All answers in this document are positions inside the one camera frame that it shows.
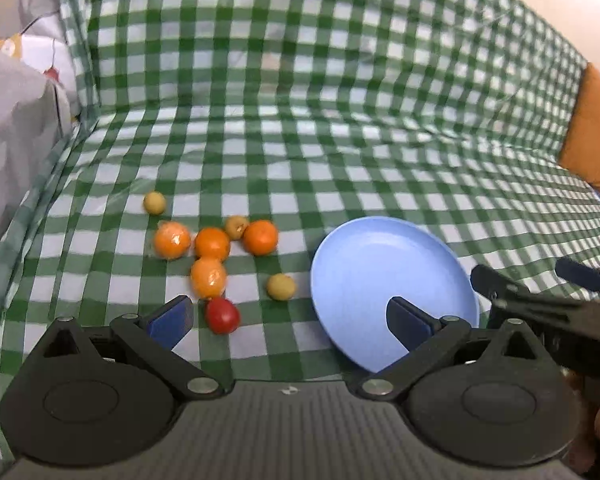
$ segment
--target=orange cushion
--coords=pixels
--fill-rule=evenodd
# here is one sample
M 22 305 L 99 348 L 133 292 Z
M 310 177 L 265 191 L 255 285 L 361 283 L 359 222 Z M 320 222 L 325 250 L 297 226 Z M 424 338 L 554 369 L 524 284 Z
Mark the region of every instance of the orange cushion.
M 582 75 L 558 163 L 600 191 L 600 72 L 591 63 Z

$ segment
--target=tomato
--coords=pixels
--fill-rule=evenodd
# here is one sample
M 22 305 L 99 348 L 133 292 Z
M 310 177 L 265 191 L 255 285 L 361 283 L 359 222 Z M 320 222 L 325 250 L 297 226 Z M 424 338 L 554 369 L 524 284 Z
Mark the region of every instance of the tomato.
M 225 298 L 213 298 L 206 304 L 205 319 L 214 334 L 229 334 L 240 326 L 240 311 Z

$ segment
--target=plate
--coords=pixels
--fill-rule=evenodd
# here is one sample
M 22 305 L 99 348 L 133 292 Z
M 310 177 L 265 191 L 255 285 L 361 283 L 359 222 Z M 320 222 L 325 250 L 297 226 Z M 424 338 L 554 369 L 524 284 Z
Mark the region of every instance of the plate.
M 394 296 L 435 318 L 452 314 L 478 326 L 478 300 L 455 254 L 397 218 L 358 218 L 329 233 L 311 266 L 311 294 L 333 343 L 370 372 L 408 353 L 386 325 Z

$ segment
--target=gingham fabric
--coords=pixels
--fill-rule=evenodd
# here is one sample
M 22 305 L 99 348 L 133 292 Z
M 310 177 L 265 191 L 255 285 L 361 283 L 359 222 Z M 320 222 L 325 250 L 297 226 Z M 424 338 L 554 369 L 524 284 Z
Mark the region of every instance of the gingham fabric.
M 221 381 L 352 369 L 308 286 L 349 219 L 405 218 L 533 290 L 583 295 L 558 256 L 600 266 L 600 202 L 555 163 L 585 61 L 517 0 L 62 0 L 62 16 L 86 129 L 0 296 L 0 396 L 56 316 L 192 294 L 192 257 L 152 253 L 152 189 L 192 232 L 232 214 L 280 228 L 274 254 L 226 261 L 242 326 L 216 336 L 198 312 L 177 347 Z M 288 303 L 264 293 L 276 272 L 298 282 Z

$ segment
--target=metal screw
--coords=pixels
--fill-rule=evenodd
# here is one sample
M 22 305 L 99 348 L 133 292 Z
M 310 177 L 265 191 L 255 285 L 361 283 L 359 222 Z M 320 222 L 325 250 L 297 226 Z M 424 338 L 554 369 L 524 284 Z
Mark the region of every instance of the metal screw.
M 381 397 L 390 394 L 394 386 L 384 379 L 369 379 L 362 383 L 362 389 L 369 395 Z
M 218 389 L 218 381 L 211 377 L 196 377 L 187 383 L 189 391 L 195 394 L 208 395 Z

